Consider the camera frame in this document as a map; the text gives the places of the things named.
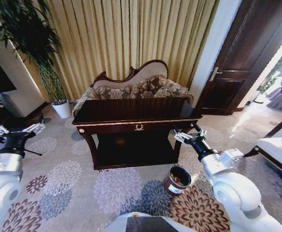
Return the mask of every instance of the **table top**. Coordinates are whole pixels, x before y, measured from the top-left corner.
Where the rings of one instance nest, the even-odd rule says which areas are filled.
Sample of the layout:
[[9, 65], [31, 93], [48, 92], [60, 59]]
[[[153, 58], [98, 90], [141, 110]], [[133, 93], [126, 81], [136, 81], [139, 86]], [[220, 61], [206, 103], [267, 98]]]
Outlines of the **table top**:
[[202, 118], [183, 98], [87, 100], [73, 125], [109, 122], [196, 120]]

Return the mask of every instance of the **table leg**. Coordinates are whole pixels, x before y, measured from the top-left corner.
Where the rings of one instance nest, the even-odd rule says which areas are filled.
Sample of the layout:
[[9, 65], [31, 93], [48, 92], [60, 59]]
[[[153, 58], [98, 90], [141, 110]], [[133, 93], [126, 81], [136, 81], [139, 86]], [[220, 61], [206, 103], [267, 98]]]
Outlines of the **table leg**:
[[95, 141], [92, 137], [91, 134], [84, 134], [84, 133], [80, 133], [85, 140], [87, 141], [87, 144], [89, 146], [89, 149], [91, 150], [91, 154], [92, 154], [92, 159], [93, 159], [93, 163], [94, 163], [94, 167], [98, 164], [98, 158], [97, 158], [97, 148], [96, 148], [96, 144]]

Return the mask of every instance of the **white flower pot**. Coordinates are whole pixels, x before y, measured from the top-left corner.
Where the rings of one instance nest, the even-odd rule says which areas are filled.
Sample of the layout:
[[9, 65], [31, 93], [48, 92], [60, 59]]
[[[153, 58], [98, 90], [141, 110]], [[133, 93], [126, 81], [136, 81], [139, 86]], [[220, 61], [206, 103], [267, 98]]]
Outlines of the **white flower pot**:
[[61, 118], [68, 118], [71, 116], [71, 111], [68, 102], [61, 105], [52, 105], [52, 106]]

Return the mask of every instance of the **table drawer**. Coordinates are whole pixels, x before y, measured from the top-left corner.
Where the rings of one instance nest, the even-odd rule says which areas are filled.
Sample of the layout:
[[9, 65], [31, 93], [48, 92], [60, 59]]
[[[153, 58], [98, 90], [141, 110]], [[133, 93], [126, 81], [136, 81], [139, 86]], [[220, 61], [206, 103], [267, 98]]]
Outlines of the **table drawer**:
[[129, 122], [129, 123], [109, 123], [96, 125], [77, 125], [79, 132], [86, 134], [104, 134], [119, 132], [139, 132], [139, 131], [155, 131], [155, 130], [171, 130], [176, 126], [179, 129], [192, 127], [190, 121], [159, 121], [159, 122]]

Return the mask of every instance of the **wooden door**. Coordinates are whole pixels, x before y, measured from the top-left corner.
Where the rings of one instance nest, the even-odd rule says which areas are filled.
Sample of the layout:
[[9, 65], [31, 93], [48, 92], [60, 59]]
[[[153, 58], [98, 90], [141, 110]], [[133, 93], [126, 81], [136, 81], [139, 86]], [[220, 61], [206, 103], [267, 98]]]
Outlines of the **wooden door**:
[[282, 0], [243, 0], [196, 108], [230, 115], [282, 44]]

